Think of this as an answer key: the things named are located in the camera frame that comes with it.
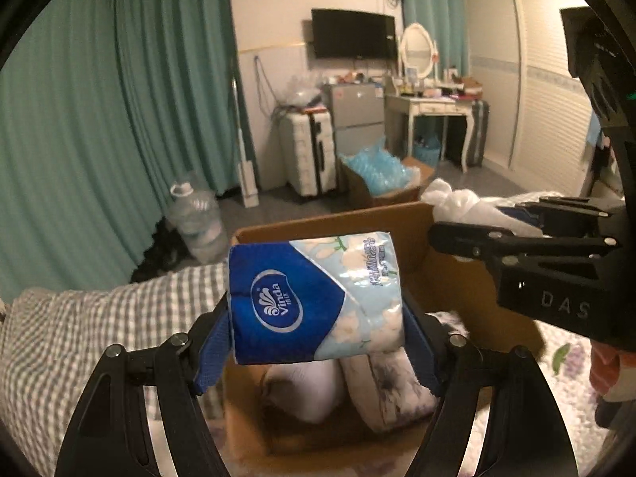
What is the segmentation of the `floral tissue paper pack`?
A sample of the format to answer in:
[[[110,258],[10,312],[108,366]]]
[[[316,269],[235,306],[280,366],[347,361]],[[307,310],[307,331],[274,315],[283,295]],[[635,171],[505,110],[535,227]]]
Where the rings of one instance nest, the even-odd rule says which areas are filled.
[[[340,359],[350,401],[374,433],[385,433],[426,418],[439,398],[422,386],[400,348]]]

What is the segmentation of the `blue Vinda tissue pack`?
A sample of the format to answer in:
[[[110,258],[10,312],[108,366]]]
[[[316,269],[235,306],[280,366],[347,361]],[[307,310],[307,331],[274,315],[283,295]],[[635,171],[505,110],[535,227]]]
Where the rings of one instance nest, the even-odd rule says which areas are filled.
[[[404,343],[386,231],[232,246],[229,307],[240,365],[338,360]]]

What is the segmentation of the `cream socks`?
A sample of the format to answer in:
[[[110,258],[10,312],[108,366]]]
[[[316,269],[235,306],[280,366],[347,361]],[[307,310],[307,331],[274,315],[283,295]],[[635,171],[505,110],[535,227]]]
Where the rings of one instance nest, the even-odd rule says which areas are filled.
[[[262,398],[295,419],[318,424],[342,404],[346,394],[334,360],[273,365],[261,380]]]

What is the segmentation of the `grey checked bed sheet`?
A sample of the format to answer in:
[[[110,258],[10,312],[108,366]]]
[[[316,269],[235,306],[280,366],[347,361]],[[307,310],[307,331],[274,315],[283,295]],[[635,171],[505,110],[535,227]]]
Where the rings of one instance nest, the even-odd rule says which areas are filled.
[[[527,316],[497,305],[495,284],[480,262],[460,262],[430,248],[433,223],[424,202],[335,213],[244,228],[238,243],[388,231],[403,280],[425,310],[454,310],[479,347],[545,352]],[[40,476],[54,474],[62,438],[103,350],[153,348],[185,332],[219,302],[218,265],[193,267],[109,291],[55,293],[32,287],[6,305],[1,322],[1,423],[6,439]]]

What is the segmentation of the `blue plastic basket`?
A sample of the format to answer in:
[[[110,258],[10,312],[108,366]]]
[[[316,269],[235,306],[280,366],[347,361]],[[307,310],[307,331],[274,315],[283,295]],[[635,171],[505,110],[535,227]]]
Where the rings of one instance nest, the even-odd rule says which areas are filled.
[[[413,156],[429,167],[438,167],[441,156],[441,143],[438,136],[418,136],[413,143]]]

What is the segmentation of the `dark suitcase by table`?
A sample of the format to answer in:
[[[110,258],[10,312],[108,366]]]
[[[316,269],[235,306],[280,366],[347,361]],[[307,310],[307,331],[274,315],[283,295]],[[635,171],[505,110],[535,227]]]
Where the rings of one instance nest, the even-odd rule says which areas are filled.
[[[481,167],[483,164],[490,110],[491,108],[485,100],[472,102],[473,133],[467,151],[467,166],[469,168]],[[460,165],[465,139],[466,117],[462,115],[450,116],[447,119],[444,157],[456,165]]]

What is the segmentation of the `white louvred wardrobe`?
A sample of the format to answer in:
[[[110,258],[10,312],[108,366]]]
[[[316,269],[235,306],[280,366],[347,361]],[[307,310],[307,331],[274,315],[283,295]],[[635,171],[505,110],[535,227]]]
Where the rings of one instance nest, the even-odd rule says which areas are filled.
[[[484,163],[527,191],[581,193],[592,108],[560,12],[583,0],[465,0],[470,73],[489,106]]]

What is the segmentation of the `silver mini fridge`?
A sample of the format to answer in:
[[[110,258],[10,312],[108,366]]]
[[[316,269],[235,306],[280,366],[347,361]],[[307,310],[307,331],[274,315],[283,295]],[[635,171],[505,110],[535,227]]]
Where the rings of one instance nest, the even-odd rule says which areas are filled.
[[[339,155],[355,155],[385,137],[384,89],[380,85],[326,84],[322,92]]]

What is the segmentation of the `white hard suitcase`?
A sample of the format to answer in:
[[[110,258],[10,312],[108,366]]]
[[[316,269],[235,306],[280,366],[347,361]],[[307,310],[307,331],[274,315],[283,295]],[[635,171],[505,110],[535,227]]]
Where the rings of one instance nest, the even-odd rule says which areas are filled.
[[[327,109],[287,113],[278,123],[287,182],[301,197],[337,187],[335,144]]]

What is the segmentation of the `large clear water jug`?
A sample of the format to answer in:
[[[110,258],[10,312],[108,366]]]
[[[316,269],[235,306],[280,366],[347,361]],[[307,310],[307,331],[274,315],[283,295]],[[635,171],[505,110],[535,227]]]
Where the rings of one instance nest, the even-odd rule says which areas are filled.
[[[192,257],[200,264],[221,263],[229,250],[229,238],[212,190],[195,176],[187,176],[170,187],[173,203],[168,221],[179,231]]]

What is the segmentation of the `green curtain right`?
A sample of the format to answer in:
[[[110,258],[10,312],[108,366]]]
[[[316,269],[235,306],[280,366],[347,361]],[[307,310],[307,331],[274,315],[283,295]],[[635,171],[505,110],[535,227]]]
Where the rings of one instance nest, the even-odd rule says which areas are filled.
[[[421,24],[436,41],[441,68],[468,69],[465,0],[402,0],[404,24]]]

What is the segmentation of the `green curtain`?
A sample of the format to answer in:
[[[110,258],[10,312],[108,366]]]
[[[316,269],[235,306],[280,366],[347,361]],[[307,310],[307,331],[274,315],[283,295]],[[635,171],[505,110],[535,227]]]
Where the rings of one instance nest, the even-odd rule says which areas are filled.
[[[402,0],[404,24],[421,24],[436,41],[441,68],[468,69],[465,0]]]
[[[52,0],[1,71],[1,296],[111,289],[169,187],[237,183],[231,0]]]

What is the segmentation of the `white flat mop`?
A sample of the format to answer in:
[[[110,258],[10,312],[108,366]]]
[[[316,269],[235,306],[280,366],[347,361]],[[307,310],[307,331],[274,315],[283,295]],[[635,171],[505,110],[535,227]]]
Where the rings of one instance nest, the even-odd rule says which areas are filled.
[[[242,121],[241,121],[241,112],[240,112],[240,102],[239,102],[239,91],[238,91],[238,61],[231,61],[231,73],[232,73],[232,91],[233,91],[233,102],[234,102],[234,110],[235,110],[235,118],[236,118],[236,135],[237,135],[237,145],[238,145],[238,178],[241,190],[241,198],[242,203],[246,209],[256,208],[260,205],[259,200],[259,191],[256,187],[256,176],[254,175],[252,161],[247,156],[246,145],[245,145],[245,135],[242,131]]]

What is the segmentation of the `green curtain left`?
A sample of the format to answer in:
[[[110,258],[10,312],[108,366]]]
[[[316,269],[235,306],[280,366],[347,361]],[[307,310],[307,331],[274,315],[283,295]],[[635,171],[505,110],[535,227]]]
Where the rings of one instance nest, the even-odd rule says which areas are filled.
[[[237,183],[231,0],[52,0],[1,71],[1,296],[111,289],[169,187]]]

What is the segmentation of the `black wall television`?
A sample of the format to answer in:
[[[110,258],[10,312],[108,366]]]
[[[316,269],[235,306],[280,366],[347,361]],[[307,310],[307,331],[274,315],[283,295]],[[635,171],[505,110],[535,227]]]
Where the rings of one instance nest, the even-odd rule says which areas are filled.
[[[368,12],[312,9],[312,45],[318,59],[394,60],[395,18]]]

